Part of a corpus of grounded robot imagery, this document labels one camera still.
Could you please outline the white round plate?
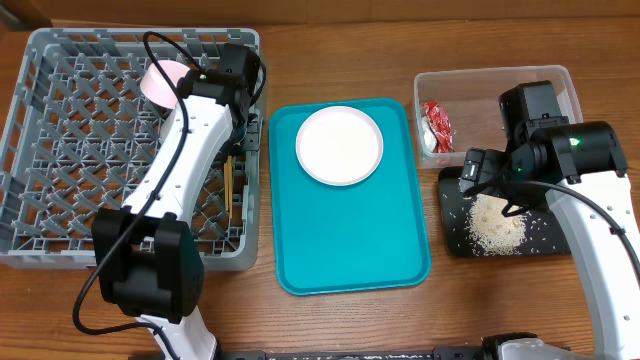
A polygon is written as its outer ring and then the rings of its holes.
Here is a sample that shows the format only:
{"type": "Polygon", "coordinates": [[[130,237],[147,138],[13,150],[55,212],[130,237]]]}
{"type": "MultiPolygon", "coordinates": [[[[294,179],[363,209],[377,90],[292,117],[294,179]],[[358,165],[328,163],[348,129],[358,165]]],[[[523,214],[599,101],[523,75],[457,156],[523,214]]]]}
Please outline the white round plate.
{"type": "Polygon", "coordinates": [[[350,186],[368,178],[384,154],[376,122],[348,106],[330,106],[312,113],[296,136],[299,164],[313,179],[331,186],[350,186]]]}

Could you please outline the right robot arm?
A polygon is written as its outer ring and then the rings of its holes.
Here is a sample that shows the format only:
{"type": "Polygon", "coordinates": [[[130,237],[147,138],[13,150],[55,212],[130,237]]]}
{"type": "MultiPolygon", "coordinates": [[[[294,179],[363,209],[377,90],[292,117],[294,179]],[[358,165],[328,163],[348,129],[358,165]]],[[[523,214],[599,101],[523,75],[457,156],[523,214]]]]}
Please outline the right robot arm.
{"type": "Polygon", "coordinates": [[[467,151],[459,189],[506,200],[505,217],[548,210],[585,294],[594,358],[639,356],[639,227],[628,164],[605,122],[522,121],[505,150],[467,151]]]}

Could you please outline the red snack wrapper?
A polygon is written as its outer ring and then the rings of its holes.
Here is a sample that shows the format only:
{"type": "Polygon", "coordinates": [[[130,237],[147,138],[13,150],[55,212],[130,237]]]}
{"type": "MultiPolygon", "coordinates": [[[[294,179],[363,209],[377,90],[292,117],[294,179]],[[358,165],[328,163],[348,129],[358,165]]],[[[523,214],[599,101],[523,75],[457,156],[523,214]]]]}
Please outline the red snack wrapper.
{"type": "Polygon", "coordinates": [[[424,116],[427,116],[431,129],[438,140],[437,150],[434,153],[452,153],[453,133],[451,122],[446,110],[436,101],[427,101],[422,104],[424,116]]]}

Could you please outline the wooden chopstick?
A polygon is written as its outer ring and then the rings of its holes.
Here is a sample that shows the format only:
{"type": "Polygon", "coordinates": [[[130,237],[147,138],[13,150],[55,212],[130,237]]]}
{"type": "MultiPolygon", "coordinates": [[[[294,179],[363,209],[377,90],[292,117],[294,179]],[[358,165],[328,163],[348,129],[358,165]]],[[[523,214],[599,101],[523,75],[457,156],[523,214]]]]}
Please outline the wooden chopstick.
{"type": "Polygon", "coordinates": [[[229,199],[229,195],[231,190],[229,189],[230,187],[230,180],[231,180],[231,170],[229,169],[229,165],[231,162],[231,157],[228,156],[227,160],[224,163],[224,200],[225,200],[225,211],[229,212],[230,211],[230,202],[231,200],[229,199]]]}
{"type": "Polygon", "coordinates": [[[230,187],[229,189],[231,190],[230,195],[229,195],[229,199],[231,200],[230,202],[230,211],[228,212],[228,216],[229,216],[229,222],[231,222],[232,220],[232,213],[233,213],[233,157],[231,155],[229,155],[231,157],[231,162],[229,165],[229,169],[232,171],[231,172],[231,180],[230,180],[230,187]]]}

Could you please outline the pink-white small bowl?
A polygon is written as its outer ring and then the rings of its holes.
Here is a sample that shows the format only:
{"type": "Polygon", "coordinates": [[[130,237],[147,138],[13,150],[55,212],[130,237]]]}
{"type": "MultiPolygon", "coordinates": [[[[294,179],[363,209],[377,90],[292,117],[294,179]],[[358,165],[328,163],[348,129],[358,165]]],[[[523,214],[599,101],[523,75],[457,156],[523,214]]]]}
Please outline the pink-white small bowl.
{"type": "MultiPolygon", "coordinates": [[[[174,86],[177,86],[178,81],[190,70],[187,65],[173,60],[159,60],[158,63],[174,86]]],[[[146,70],[141,80],[140,89],[142,94],[156,105],[174,109],[177,104],[176,95],[154,64],[151,64],[146,70]]]]}

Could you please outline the white tissue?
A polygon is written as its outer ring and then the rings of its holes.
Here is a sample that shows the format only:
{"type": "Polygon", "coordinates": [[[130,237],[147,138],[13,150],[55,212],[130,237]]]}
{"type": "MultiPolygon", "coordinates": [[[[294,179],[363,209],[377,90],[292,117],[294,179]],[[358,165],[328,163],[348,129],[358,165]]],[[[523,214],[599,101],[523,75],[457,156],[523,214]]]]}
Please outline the white tissue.
{"type": "Polygon", "coordinates": [[[428,153],[434,153],[437,150],[438,140],[431,129],[431,124],[427,116],[421,118],[423,128],[423,141],[428,153]]]}

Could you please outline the pile of white rice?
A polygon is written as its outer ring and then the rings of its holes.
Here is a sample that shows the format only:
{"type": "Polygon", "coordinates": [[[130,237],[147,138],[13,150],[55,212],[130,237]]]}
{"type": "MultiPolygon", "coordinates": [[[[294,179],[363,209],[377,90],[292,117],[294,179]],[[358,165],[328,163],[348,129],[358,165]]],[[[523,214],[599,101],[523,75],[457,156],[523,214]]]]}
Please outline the pile of white rice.
{"type": "Polygon", "coordinates": [[[533,211],[505,217],[501,211],[506,205],[506,200],[487,195],[463,198],[461,205],[451,203],[445,220],[453,249],[479,257],[522,255],[527,247],[539,253],[534,242],[549,239],[552,219],[533,211]]]}

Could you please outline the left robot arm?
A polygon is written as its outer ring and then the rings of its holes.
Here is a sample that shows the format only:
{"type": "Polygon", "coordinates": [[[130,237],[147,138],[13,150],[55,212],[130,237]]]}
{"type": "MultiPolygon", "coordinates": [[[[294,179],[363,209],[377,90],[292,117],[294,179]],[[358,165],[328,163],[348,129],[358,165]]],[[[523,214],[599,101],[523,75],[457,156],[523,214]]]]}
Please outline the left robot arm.
{"type": "Polygon", "coordinates": [[[118,210],[102,208],[91,227],[103,299],[146,328],[167,359],[213,359],[218,342],[198,309],[204,264],[191,218],[212,165],[244,137],[262,86],[260,66],[191,69],[174,61],[148,68],[143,95],[171,113],[161,147],[118,210]]]}

